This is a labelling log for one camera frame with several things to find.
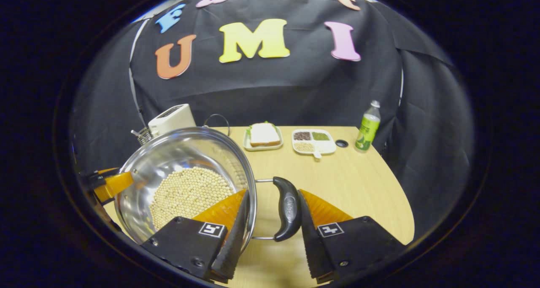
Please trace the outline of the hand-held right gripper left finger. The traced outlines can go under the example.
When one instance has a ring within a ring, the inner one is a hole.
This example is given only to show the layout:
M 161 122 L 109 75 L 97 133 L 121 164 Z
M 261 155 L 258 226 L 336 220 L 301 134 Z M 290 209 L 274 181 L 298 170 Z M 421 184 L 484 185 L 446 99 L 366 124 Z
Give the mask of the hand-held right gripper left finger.
M 243 245 L 248 198 L 241 190 L 194 219 L 175 217 L 142 247 L 183 272 L 227 283 L 234 277 Z

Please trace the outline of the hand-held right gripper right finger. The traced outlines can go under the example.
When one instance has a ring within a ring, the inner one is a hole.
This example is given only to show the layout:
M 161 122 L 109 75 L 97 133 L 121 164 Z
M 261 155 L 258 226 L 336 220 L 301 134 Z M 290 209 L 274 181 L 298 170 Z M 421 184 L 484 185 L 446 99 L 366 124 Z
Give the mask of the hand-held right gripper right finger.
M 371 217 L 353 218 L 319 196 L 299 193 L 305 255 L 318 284 L 364 277 L 406 248 Z

